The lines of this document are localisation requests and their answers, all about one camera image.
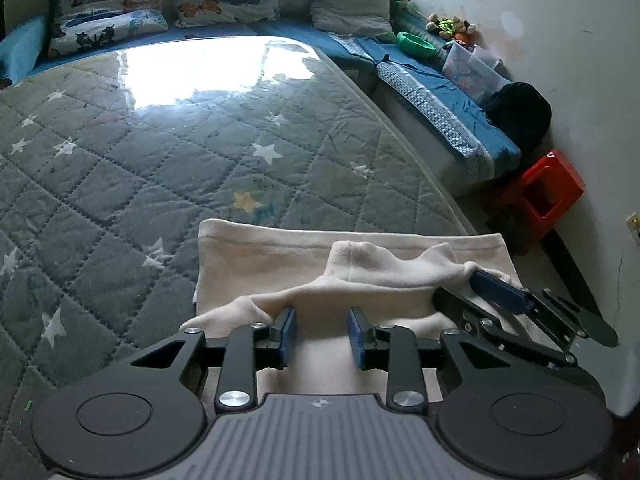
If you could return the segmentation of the green plastic bowl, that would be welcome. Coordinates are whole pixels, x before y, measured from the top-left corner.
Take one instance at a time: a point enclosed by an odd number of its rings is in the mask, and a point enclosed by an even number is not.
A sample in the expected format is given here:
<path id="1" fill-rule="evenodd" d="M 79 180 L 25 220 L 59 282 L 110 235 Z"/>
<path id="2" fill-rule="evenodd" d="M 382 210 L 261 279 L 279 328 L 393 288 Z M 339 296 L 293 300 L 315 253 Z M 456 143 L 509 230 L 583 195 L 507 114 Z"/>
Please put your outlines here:
<path id="1" fill-rule="evenodd" d="M 438 53 L 434 44 L 410 32 L 398 32 L 396 42 L 402 52 L 418 60 L 429 60 Z"/>

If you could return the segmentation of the clear plastic storage box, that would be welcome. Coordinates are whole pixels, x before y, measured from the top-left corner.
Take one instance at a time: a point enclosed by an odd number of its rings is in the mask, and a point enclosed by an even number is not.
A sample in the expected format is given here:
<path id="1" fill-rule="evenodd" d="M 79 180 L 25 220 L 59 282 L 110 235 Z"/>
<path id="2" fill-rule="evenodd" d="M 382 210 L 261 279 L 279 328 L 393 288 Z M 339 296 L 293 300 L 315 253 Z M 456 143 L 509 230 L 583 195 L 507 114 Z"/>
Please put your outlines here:
<path id="1" fill-rule="evenodd" d="M 456 42 L 451 45 L 442 73 L 478 105 L 484 105 L 495 93 L 510 84 L 510 81 Z"/>

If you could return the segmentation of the grey square pillow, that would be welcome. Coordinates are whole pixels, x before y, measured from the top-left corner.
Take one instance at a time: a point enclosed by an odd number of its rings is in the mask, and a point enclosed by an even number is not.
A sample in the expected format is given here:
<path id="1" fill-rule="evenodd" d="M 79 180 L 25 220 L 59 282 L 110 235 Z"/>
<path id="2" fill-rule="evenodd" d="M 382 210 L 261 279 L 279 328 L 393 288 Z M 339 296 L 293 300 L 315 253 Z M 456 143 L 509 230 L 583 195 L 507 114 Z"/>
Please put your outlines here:
<path id="1" fill-rule="evenodd" d="M 393 42 L 390 0 L 311 0 L 315 28 L 342 36 L 360 36 Z"/>

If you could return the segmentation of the cream sweatshirt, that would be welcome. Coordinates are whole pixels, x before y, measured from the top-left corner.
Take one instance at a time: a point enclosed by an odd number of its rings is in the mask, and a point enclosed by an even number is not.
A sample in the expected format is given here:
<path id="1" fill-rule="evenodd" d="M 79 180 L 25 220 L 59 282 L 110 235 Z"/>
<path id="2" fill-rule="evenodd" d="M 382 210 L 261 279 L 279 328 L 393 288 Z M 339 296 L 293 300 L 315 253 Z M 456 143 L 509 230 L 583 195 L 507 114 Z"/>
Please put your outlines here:
<path id="1" fill-rule="evenodd" d="M 358 370 L 352 357 L 350 308 L 360 307 L 372 324 L 435 338 L 454 327 L 432 305 L 436 288 L 471 297 L 476 270 L 521 284 L 499 234 L 304 231 L 208 219 L 198 228 L 198 263 L 196 315 L 186 328 L 222 337 L 253 322 L 270 324 L 285 306 L 296 310 L 291 364 L 260 372 L 259 394 L 383 394 L 385 375 Z"/>

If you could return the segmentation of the small plush toys group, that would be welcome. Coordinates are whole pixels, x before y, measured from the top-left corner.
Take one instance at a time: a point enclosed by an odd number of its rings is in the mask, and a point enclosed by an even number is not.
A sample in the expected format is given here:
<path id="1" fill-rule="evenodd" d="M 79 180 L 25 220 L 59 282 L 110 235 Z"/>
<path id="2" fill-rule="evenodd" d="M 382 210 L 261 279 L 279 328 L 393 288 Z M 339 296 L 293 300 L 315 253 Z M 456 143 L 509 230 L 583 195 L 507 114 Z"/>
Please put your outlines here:
<path id="1" fill-rule="evenodd" d="M 440 18 L 437 14 L 432 13 L 427 17 L 426 30 L 440 39 L 445 41 L 455 41 L 458 44 L 469 46 L 472 44 L 472 38 L 475 34 L 476 27 L 473 23 L 454 16 L 453 18 Z"/>

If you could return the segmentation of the small butterfly pillow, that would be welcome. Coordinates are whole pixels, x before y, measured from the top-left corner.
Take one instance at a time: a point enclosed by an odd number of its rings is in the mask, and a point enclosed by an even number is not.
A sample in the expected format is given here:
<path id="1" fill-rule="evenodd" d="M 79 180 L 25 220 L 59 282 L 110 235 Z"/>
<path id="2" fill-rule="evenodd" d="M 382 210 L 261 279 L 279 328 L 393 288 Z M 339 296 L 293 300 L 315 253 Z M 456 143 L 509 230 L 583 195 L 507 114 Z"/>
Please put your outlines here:
<path id="1" fill-rule="evenodd" d="M 164 0 L 54 0 L 49 58 L 112 46 L 168 29 Z"/>

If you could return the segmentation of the quilted grey star table cover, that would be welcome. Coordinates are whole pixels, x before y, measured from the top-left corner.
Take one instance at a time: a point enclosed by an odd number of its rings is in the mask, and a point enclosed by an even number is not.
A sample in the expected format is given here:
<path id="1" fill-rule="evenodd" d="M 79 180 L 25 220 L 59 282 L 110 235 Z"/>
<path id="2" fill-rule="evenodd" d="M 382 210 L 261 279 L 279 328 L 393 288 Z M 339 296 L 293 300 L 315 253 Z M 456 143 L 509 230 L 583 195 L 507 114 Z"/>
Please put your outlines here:
<path id="1" fill-rule="evenodd" d="M 1 93 L 1 474 L 38 476 L 51 390 L 194 312 L 198 225 L 471 231 L 371 100 L 282 38 L 150 44 Z"/>

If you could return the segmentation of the red plastic stool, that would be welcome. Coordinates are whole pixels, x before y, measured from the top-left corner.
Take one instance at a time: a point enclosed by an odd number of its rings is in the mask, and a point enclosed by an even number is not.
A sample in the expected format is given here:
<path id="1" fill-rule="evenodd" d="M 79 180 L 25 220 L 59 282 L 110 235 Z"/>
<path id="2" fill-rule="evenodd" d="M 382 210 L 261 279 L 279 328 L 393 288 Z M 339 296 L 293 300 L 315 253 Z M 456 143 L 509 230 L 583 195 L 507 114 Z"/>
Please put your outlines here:
<path id="1" fill-rule="evenodd" d="M 497 226 L 512 252 L 525 255 L 549 234 L 585 193 L 586 184 L 554 148 L 496 198 Z"/>

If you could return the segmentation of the blue corner sofa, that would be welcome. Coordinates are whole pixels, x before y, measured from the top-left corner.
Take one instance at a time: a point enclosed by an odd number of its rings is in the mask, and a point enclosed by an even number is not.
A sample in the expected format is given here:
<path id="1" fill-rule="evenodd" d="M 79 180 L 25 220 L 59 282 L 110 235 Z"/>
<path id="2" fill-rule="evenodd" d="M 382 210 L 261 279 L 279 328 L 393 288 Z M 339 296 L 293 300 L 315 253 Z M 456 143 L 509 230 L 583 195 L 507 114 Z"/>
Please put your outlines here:
<path id="1" fill-rule="evenodd" d="M 374 97 L 431 166 L 451 194 L 465 194 L 480 182 L 514 174 L 521 150 L 491 125 L 484 110 L 439 70 L 441 54 L 422 63 L 393 44 L 338 36 L 311 24 L 311 0 L 280 0 L 280 18 L 248 25 L 208 25 L 189 32 L 166 32 L 130 40 L 130 46 L 223 36 L 279 36 L 326 54 L 358 86 Z"/>

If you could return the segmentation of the black backpack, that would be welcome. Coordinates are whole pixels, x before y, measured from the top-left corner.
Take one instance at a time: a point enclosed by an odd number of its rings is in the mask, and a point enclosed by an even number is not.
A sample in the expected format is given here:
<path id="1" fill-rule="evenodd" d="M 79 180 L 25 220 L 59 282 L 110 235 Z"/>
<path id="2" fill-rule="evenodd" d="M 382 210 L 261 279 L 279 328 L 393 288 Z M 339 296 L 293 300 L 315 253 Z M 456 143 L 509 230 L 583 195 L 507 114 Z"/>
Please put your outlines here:
<path id="1" fill-rule="evenodd" d="M 521 150 L 536 151 L 547 135 L 552 119 L 550 103 L 527 82 L 511 82 L 483 105 L 488 120 Z"/>

